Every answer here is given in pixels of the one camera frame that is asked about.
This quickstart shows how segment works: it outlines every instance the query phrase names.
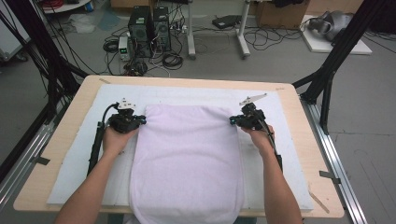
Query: forearm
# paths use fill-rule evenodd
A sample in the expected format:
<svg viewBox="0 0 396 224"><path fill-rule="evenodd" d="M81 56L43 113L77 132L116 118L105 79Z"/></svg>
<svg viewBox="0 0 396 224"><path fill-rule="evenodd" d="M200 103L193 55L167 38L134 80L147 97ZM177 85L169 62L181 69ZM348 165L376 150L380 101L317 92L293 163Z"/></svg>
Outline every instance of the forearm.
<svg viewBox="0 0 396 224"><path fill-rule="evenodd" d="M302 223L300 208L271 146L261 148L264 164L264 207L268 223Z"/></svg>
<svg viewBox="0 0 396 224"><path fill-rule="evenodd" d="M95 222L114 160L112 157L102 157L99 160L81 186L62 207L55 223Z"/></svg>

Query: desktop computer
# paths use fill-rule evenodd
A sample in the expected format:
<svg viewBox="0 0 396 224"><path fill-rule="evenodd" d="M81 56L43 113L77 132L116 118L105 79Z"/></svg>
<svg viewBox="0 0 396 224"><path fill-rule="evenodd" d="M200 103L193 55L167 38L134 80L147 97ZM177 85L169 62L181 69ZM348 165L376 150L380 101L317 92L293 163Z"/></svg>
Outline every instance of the desktop computer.
<svg viewBox="0 0 396 224"><path fill-rule="evenodd" d="M155 49L155 43L151 43L155 37L155 31L150 8L147 6L133 7L128 29L131 34L135 57L151 57L152 49Z"/></svg>
<svg viewBox="0 0 396 224"><path fill-rule="evenodd" d="M157 48L161 47L164 51L171 50L168 7L155 7L152 15L157 36Z"/></svg>

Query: towel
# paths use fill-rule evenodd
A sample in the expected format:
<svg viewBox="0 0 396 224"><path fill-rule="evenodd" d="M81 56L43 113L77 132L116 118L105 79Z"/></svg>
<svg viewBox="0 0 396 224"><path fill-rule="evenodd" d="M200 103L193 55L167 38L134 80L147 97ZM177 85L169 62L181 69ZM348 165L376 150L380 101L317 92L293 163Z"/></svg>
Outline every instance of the towel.
<svg viewBox="0 0 396 224"><path fill-rule="evenodd" d="M233 223L244 201L231 111L148 105L131 172L130 200L142 223Z"/></svg>

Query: cardboard box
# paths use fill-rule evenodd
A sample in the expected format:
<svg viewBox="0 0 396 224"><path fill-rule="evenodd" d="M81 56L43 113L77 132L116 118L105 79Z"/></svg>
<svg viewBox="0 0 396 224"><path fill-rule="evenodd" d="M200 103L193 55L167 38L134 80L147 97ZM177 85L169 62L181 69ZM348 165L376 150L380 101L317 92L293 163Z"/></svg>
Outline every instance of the cardboard box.
<svg viewBox="0 0 396 224"><path fill-rule="evenodd" d="M363 0L311 0L306 15L320 16L326 11L340 10L344 13L356 13Z"/></svg>
<svg viewBox="0 0 396 224"><path fill-rule="evenodd" d="M258 5L256 20L257 25L272 28L299 29L310 0L304 0L301 4L275 7L269 2L261 2Z"/></svg>
<svg viewBox="0 0 396 224"><path fill-rule="evenodd" d="M131 9L135 6L155 6L155 0L110 0L111 7L117 9Z"/></svg>

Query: table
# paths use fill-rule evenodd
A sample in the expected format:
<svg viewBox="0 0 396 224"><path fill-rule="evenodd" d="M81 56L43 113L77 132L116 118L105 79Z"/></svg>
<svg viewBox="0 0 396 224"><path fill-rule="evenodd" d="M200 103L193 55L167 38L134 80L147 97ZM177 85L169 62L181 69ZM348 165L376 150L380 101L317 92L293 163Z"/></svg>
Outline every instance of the table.
<svg viewBox="0 0 396 224"><path fill-rule="evenodd" d="M44 9L44 13L46 14L52 14L52 13L58 13L58 12L64 12L64 11L68 11L68 10L72 10L78 7L82 7L84 5L87 5L90 7L90 10L88 11L92 11L92 3L91 0L79 0L79 2L77 4L67 4L64 3L61 7L59 8L55 8L55 9Z"/></svg>
<svg viewBox="0 0 396 224"><path fill-rule="evenodd" d="M194 46L194 36L192 34L192 13L191 13L191 6L193 5L193 0L189 0L188 11L189 11L189 31L187 33L187 43L189 47L189 56L192 59L195 59L195 46ZM247 23L248 18L248 9L250 7L250 0L244 0L244 6L242 10L242 20L240 29L236 29L236 37L238 38L239 44L241 45L242 49L242 57L245 59L246 57L250 56L250 51L248 50L248 44L244 37L245 32L245 25Z"/></svg>
<svg viewBox="0 0 396 224"><path fill-rule="evenodd" d="M110 83L137 86L276 91L281 99L290 133L304 170L305 179L308 182L309 192L313 198L314 210L303 212L303 217L342 217L344 215L343 206L332 181L318 174L319 171L327 171L327 168L299 97L292 85L284 83L108 76L89 76L85 78L42 154L42 157L50 159L50 163L46 166L41 164L35 166L14 203L16 210L56 212L61 209L59 205L48 205L47 199L56 181L64 156L71 147L78 128L89 111L97 91L102 85ZM129 206L103 206L101 212L132 213ZM263 210L241 210L239 215L242 217L265 216Z"/></svg>

